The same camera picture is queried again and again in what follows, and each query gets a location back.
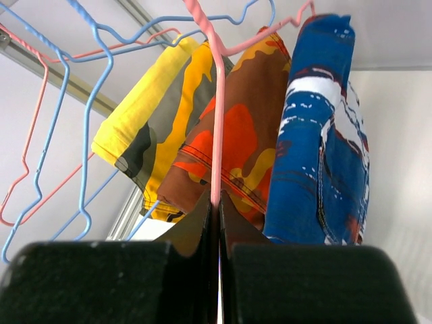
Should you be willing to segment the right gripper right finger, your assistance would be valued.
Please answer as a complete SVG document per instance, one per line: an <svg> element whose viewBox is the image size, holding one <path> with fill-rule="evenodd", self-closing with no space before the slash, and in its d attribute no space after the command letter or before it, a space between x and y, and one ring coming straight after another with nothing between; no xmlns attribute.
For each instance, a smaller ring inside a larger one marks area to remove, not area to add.
<svg viewBox="0 0 432 324"><path fill-rule="evenodd" d="M220 204L224 323L415 323L391 259L371 246L274 244Z"/></svg>

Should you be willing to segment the blue white patterned trousers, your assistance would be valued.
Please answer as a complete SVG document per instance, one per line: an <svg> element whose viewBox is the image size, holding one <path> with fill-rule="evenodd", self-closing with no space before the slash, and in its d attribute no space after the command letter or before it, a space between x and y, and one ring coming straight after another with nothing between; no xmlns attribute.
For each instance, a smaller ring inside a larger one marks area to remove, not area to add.
<svg viewBox="0 0 432 324"><path fill-rule="evenodd" d="M292 56L263 234L277 244L359 245L369 146L350 81L349 15L309 18Z"/></svg>

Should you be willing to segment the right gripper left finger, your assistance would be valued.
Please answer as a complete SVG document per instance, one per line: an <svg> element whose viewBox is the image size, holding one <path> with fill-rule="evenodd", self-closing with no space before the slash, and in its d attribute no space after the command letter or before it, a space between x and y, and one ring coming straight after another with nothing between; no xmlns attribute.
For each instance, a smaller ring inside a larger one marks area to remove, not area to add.
<svg viewBox="0 0 432 324"><path fill-rule="evenodd" d="M211 323L211 204L153 241L37 242L1 280L2 323Z"/></svg>

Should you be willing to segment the pink hanger with blue trousers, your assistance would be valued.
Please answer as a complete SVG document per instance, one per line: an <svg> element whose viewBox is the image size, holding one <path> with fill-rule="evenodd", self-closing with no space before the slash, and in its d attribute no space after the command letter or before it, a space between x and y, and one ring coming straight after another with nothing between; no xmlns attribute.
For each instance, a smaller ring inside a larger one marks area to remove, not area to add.
<svg viewBox="0 0 432 324"><path fill-rule="evenodd" d="M192 15L194 22L200 27L209 40L212 56L217 70L217 89L215 93L215 121L213 127L213 150L211 165L211 204L217 208L221 199L221 166L222 166L222 149L223 149L223 116L225 106L225 68L222 57L229 57L245 51L249 47L257 44L265 37L277 32L287 24L299 27L302 15L307 7L311 13L315 14L315 4L313 1L307 1L298 10L296 16L288 16L273 26L268 27L264 32L258 33L252 38L240 43L234 47L227 48L223 44L219 35L216 33L210 19L204 13L198 1L185 1L187 10Z"/></svg>

